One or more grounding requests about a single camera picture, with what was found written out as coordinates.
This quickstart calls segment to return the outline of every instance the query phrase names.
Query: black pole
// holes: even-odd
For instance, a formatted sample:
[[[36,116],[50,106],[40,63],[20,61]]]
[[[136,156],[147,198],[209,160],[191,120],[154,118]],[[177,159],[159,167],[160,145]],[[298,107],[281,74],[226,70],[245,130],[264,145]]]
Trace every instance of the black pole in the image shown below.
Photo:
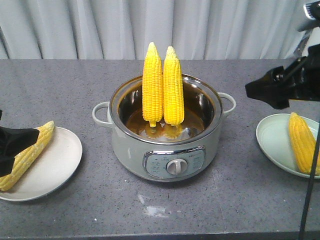
[[[315,149],[314,149],[314,154],[313,154],[310,178],[309,178],[308,187],[306,190],[306,195],[305,195],[305,200],[304,200],[304,206],[303,206],[303,212],[302,212],[302,217],[301,217],[298,240],[304,239],[307,215],[308,215],[308,210],[309,210],[309,203],[310,203],[311,193],[312,193],[312,189],[314,187],[314,181],[315,181],[317,159],[318,159],[318,154],[319,154],[319,150],[320,150],[319,148],[320,148],[320,121],[319,121],[319,129],[318,129],[318,134],[317,134]]]

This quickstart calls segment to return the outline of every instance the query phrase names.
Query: gray countertop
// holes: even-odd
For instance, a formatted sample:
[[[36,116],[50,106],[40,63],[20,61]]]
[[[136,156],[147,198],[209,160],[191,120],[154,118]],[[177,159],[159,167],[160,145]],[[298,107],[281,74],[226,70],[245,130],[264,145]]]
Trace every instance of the gray countertop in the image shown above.
[[[247,98],[245,84],[290,60],[182,60],[182,71],[237,107],[224,121],[219,150],[197,176],[175,183],[137,177],[117,160],[111,131],[93,107],[142,74],[140,60],[0,60],[1,126],[33,128],[54,120],[82,142],[81,162],[59,189],[39,199],[0,201],[0,239],[296,239],[308,180],[283,171],[261,151],[256,127],[276,113],[318,121],[320,103],[290,101],[275,110]],[[306,239],[320,236],[316,181]],[[150,208],[161,209],[160,214]]]

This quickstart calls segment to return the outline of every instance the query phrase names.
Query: plate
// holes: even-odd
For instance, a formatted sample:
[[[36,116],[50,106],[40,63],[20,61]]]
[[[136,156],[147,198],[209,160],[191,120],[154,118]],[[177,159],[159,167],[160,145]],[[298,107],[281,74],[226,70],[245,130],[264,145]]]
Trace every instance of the plate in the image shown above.
[[[301,116],[308,124],[314,138],[317,138],[319,123]],[[289,137],[290,114],[279,113],[265,117],[256,127],[256,138],[263,153],[279,168],[288,173],[309,178],[308,174],[300,172]]]
[[[22,202],[53,192],[77,169],[82,151],[77,135],[56,126],[50,143],[10,190],[0,192],[0,199]]]

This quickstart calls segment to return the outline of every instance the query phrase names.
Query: yellow corn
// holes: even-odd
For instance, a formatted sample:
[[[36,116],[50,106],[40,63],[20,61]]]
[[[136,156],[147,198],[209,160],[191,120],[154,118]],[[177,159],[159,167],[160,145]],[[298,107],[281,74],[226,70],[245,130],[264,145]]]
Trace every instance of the yellow corn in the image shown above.
[[[0,191],[7,191],[17,183],[49,143],[54,128],[55,123],[53,121],[49,121],[45,125],[37,128],[39,135],[36,143],[15,156],[11,174],[0,177]]]
[[[310,174],[314,158],[316,140],[310,131],[306,121],[292,112],[289,118],[289,136],[291,146],[295,155],[296,163],[300,171]],[[315,174],[320,174],[320,157],[317,159]]]
[[[142,76],[142,115],[154,128],[163,116],[162,63],[153,42],[148,46]]]
[[[179,125],[185,118],[182,70],[175,49],[169,46],[163,67],[163,116],[172,126]]]

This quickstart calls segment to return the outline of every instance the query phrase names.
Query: control knob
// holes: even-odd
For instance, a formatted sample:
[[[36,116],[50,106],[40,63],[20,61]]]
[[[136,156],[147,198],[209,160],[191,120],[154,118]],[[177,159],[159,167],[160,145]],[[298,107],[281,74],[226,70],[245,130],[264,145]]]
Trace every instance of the control knob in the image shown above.
[[[184,173],[188,168],[188,163],[182,158],[171,160],[166,165],[166,170],[171,175],[179,175]]]

